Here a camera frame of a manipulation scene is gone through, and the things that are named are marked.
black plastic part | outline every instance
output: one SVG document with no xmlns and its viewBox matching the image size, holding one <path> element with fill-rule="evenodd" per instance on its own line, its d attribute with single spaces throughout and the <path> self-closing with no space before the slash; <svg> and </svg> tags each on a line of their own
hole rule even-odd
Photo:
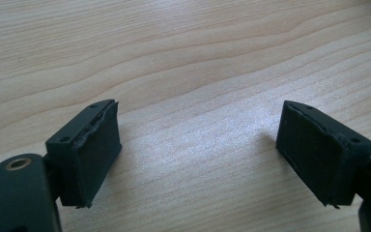
<svg viewBox="0 0 371 232">
<path fill-rule="evenodd" d="M 350 205 L 357 169 L 370 161 L 371 141 L 318 109 L 285 101 L 276 148 L 324 204 Z"/>
<path fill-rule="evenodd" d="M 0 163 L 1 231 L 61 231 L 42 157 L 25 154 Z"/>
<path fill-rule="evenodd" d="M 64 206 L 90 207 L 122 149 L 117 103 L 99 101 L 81 111 L 46 141 L 48 170 L 60 171 L 57 185 Z M 54 174 L 51 179 L 58 180 Z"/>
</svg>

wooden table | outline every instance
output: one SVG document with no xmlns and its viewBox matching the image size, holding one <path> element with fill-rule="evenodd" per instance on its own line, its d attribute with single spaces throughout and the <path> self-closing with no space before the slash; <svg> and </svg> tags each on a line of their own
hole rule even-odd
<svg viewBox="0 0 371 232">
<path fill-rule="evenodd" d="M 359 230 L 274 146 L 284 100 L 371 139 L 371 1 L 0 1 L 0 161 L 104 99 L 124 148 L 64 231 Z"/>
</svg>

dark object in corner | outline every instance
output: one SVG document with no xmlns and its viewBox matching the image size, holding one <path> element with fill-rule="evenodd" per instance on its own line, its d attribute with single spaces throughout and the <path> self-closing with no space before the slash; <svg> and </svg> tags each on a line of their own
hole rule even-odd
<svg viewBox="0 0 371 232">
<path fill-rule="evenodd" d="M 46 141 L 0 163 L 0 231 L 62 231 L 55 200 L 90 207 L 122 145 L 114 100 L 91 104 Z"/>
<path fill-rule="evenodd" d="M 285 101 L 276 148 L 324 205 L 350 205 L 371 232 L 371 141 L 318 109 Z"/>
</svg>

wooden surface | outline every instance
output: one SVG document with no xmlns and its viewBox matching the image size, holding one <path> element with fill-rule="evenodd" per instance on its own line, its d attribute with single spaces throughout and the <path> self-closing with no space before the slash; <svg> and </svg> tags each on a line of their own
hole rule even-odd
<svg viewBox="0 0 371 232">
<path fill-rule="evenodd" d="M 123 151 L 64 231 L 358 231 L 276 152 L 284 100 L 371 139 L 371 1 L 0 1 L 0 161 L 115 99 Z"/>
</svg>

light wood grain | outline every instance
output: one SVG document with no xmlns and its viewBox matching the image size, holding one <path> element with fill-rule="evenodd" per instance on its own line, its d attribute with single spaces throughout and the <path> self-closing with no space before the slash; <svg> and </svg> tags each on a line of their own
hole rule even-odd
<svg viewBox="0 0 371 232">
<path fill-rule="evenodd" d="M 0 161 L 116 99 L 124 149 L 64 231 L 358 231 L 276 152 L 284 100 L 371 139 L 371 1 L 0 1 Z"/>
</svg>

